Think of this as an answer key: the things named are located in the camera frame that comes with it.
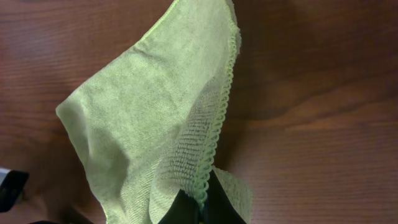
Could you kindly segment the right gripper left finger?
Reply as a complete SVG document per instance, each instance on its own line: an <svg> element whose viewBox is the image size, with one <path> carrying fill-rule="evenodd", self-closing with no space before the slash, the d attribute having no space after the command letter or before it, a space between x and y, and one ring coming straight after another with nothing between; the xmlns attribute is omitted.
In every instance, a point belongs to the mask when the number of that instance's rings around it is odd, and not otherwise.
<svg viewBox="0 0 398 224"><path fill-rule="evenodd" d="M179 190L172 206L159 224L199 224L200 211L194 198Z"/></svg>

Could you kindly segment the light green microfiber cloth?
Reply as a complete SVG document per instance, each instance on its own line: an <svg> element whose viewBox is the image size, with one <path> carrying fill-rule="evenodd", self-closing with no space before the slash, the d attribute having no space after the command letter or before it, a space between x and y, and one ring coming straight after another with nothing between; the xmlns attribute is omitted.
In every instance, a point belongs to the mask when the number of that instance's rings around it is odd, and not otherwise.
<svg viewBox="0 0 398 224"><path fill-rule="evenodd" d="M56 109L108 223L158 223L183 193L199 214L249 223L247 185L214 166L241 46L234 5L178 0Z"/></svg>

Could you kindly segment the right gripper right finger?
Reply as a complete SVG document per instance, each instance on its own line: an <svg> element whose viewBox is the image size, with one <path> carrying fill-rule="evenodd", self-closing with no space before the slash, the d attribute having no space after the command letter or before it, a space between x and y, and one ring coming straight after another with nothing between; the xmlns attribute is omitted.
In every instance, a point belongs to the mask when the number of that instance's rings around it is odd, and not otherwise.
<svg viewBox="0 0 398 224"><path fill-rule="evenodd" d="M208 198L203 208L204 224L246 224L233 208L213 170L208 183Z"/></svg>

